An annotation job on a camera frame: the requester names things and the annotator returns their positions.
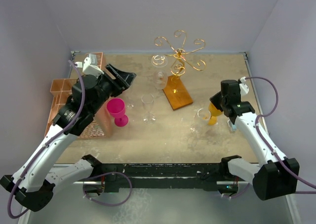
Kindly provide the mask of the clear champagne flute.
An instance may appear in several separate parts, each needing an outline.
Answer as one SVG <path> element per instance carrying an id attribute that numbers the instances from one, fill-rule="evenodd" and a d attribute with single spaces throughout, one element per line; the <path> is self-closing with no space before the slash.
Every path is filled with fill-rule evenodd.
<path id="1" fill-rule="evenodd" d="M 156 121 L 156 117 L 152 113 L 152 109 L 154 105 L 154 96 L 150 93 L 143 95 L 142 104 L 146 112 L 143 116 L 143 122 L 147 125 L 151 125 Z"/>

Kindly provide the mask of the yellow plastic goblet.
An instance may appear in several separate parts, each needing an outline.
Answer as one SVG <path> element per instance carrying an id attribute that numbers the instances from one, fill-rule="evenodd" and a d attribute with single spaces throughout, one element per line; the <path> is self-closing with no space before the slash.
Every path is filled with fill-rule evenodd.
<path id="1" fill-rule="evenodd" d="M 211 115 L 208 121 L 208 125 L 213 126 L 217 123 L 217 117 L 222 115 L 223 112 L 217 109 L 212 102 L 209 104 L 208 110 Z"/>

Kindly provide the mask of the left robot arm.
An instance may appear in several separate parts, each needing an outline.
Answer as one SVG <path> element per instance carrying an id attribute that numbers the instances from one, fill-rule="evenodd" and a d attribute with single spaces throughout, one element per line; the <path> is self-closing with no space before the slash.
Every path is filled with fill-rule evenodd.
<path id="1" fill-rule="evenodd" d="M 106 65 L 106 69 L 99 75 L 79 75 L 66 103 L 32 156 L 14 174 L 1 178 L 1 186 L 10 193 L 7 210 L 11 218 L 16 217 L 11 213 L 13 199 L 27 210 L 37 212 L 63 187 L 81 179 L 100 178 L 102 163 L 92 155 L 83 156 L 58 173 L 50 170 L 65 149 L 93 122 L 104 103 L 122 94 L 136 78 L 135 73 L 121 71 L 111 64 Z"/>

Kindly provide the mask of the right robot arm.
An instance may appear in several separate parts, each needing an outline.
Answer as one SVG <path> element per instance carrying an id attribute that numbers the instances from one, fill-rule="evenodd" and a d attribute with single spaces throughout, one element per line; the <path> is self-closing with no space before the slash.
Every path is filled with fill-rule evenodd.
<path id="1" fill-rule="evenodd" d="M 241 97 L 249 92 L 245 79 L 223 80 L 221 89 L 210 98 L 211 105 L 224 113 L 231 124 L 243 134 L 254 152 L 258 164 L 254 165 L 240 157 L 228 158 L 220 167 L 220 176 L 231 180 L 238 176 L 253 186 L 257 197 L 269 200 L 293 194 L 297 188 L 299 163 L 286 155 L 274 144 L 259 123 L 255 109 Z"/>

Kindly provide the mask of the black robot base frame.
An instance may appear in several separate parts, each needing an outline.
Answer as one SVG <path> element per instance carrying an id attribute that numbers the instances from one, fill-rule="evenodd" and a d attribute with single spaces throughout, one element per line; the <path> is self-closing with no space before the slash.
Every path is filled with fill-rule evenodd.
<path id="1" fill-rule="evenodd" d="M 83 159 L 93 166 L 90 177 L 106 173 L 104 178 L 95 179 L 103 182 L 105 193 L 129 188 L 126 178 L 118 173 L 125 174 L 133 188 L 201 189 L 228 194 L 238 192 L 238 178 L 226 174 L 221 163 L 115 164 L 101 163 L 92 155 L 85 155 Z"/>

